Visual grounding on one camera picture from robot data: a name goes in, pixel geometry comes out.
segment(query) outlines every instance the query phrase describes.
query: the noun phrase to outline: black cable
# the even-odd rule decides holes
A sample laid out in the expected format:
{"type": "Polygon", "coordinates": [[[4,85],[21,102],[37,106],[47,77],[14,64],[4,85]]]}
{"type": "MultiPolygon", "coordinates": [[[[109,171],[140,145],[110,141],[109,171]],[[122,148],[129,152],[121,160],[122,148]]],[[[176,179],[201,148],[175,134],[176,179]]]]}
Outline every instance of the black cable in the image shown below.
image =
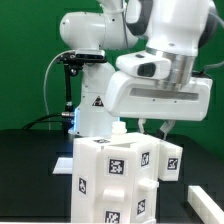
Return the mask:
{"type": "Polygon", "coordinates": [[[43,116],[43,117],[38,118],[37,120],[35,120],[31,123],[26,124],[25,126],[22,127],[22,129],[30,129],[33,125],[35,125],[37,123],[41,123],[42,121],[44,121],[46,119],[49,119],[49,118],[52,118],[52,117],[61,117],[61,114],[60,113],[55,113],[55,114],[50,114],[50,115],[43,116]]]}

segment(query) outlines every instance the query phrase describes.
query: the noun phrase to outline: table surface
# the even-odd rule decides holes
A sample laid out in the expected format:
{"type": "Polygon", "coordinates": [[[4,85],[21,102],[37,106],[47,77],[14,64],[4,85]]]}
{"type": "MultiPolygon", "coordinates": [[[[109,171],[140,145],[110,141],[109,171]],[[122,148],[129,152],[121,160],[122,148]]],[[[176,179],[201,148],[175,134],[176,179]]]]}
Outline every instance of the table surface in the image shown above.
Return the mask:
{"type": "MultiPolygon", "coordinates": [[[[172,135],[183,147],[177,182],[162,182],[160,223],[202,223],[187,202],[189,185],[200,185],[224,208],[224,161],[191,139],[172,135]]],[[[71,175],[53,175],[58,157],[72,157],[72,139],[60,131],[0,131],[0,221],[70,222],[71,175]]]]}

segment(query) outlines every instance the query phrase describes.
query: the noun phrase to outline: stacked blocks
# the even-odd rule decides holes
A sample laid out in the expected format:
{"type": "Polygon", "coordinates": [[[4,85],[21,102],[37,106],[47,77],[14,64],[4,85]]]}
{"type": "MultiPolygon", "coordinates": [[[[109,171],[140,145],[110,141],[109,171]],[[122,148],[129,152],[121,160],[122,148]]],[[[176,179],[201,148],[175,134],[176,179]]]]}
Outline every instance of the stacked blocks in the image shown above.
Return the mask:
{"type": "Polygon", "coordinates": [[[71,222],[156,223],[158,175],[176,180],[181,153],[139,133],[75,139],[71,222]]]}

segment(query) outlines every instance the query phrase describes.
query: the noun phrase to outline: green backdrop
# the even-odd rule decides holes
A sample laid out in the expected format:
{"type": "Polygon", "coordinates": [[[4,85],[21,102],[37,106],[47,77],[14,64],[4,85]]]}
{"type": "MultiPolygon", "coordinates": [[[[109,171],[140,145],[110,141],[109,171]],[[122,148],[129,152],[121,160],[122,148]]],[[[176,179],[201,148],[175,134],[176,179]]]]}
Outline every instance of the green backdrop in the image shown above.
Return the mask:
{"type": "MultiPolygon", "coordinates": [[[[224,18],[224,1],[215,0],[219,15],[224,18]]],[[[19,129],[44,116],[43,82],[50,61],[69,48],[59,35],[59,23],[67,12],[101,12],[95,0],[1,0],[0,1],[0,129],[19,129]]],[[[134,50],[144,49],[140,41],[134,50]]],[[[107,51],[114,63],[124,51],[107,51]]],[[[219,27],[204,46],[195,69],[224,60],[224,30],[219,27]]],[[[224,159],[224,68],[209,73],[214,85],[210,107],[202,122],[177,122],[172,133],[189,136],[207,150],[224,159]]],[[[72,80],[73,99],[80,100],[80,78],[72,80]]],[[[50,112],[64,110],[64,72],[54,65],[48,79],[47,97],[50,112]]],[[[125,119],[129,131],[137,130],[135,119],[125,119]]],[[[147,130],[154,133],[163,121],[147,121],[147,130]]]]}

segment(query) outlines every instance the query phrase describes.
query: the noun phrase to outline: warning label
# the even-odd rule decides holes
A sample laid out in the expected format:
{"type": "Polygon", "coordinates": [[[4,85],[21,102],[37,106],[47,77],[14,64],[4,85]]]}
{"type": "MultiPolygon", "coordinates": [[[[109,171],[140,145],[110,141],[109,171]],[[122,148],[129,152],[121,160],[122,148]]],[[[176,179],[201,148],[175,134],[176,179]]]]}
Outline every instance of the warning label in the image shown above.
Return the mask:
{"type": "Polygon", "coordinates": [[[103,107],[104,106],[100,96],[98,96],[96,98],[96,100],[92,106],[94,106],[94,107],[103,107]]]}

